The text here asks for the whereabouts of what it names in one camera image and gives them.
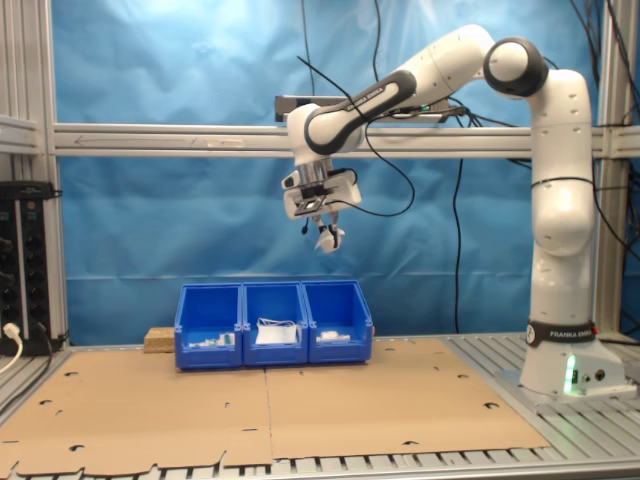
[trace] blue backdrop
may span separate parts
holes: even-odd
[[[594,99],[586,39],[569,2],[381,0],[378,69],[393,70],[467,23],[494,39],[522,35]],[[373,0],[306,0],[312,62],[350,92],[373,83]],[[61,122],[274,124],[276,95],[309,94],[298,0],[54,0]],[[337,94],[316,77],[316,93]],[[529,124],[525,102],[485,84],[458,95],[477,113]],[[393,211],[407,184],[379,160],[357,168],[363,205]],[[342,215],[344,247],[314,252],[315,235],[284,213],[291,159],[62,158],[71,339],[140,342],[170,325],[190,282],[353,277],[378,334],[453,331],[456,229],[453,160],[399,160],[417,190],[392,219]],[[463,332],[523,330],[532,251],[530,172],[504,159],[465,162],[458,198]]]

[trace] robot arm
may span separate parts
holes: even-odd
[[[331,155],[357,148],[365,124],[390,112],[431,105],[479,78],[507,95],[528,96],[540,88],[547,72],[542,56],[526,40],[495,44],[483,28],[467,25],[352,99],[331,107],[297,108],[287,119],[296,166],[282,181],[287,215],[311,217],[320,231],[316,248],[335,251],[344,235],[337,226],[338,212],[359,205],[362,198],[354,173],[335,170]],[[328,226],[322,222],[323,214],[330,216]]]
[[[596,339],[591,321],[594,207],[586,81],[570,70],[549,71],[527,40],[494,43],[482,28],[466,26],[353,97],[353,103],[308,104],[291,112],[287,128],[296,171],[282,182],[287,214],[312,217],[320,230],[316,248],[335,251],[344,235],[338,211],[357,206],[361,197],[355,174],[335,170],[331,155],[355,149],[366,123],[433,104],[476,78],[499,93],[526,98],[531,110],[535,243],[529,349],[520,384],[552,397],[635,391],[626,384],[621,360]],[[323,214],[330,217],[328,226]]]

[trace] power plug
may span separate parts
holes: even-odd
[[[2,331],[8,338],[13,341],[17,342],[20,340],[20,327],[18,327],[15,323],[7,323],[3,327]]]

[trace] blue bin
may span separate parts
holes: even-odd
[[[243,345],[245,365],[291,365],[308,360],[307,312],[300,282],[243,285]],[[291,320],[298,326],[294,344],[256,345],[259,318]]]
[[[366,362],[371,358],[373,321],[355,280],[302,282],[309,318],[309,362]],[[318,342],[322,332],[349,335],[349,341]]]
[[[182,287],[174,327],[178,368],[242,365],[241,287],[239,283]],[[190,346],[225,333],[233,334],[233,345]]]

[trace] white package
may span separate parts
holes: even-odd
[[[256,345],[297,343],[298,327],[291,320],[258,319]]]

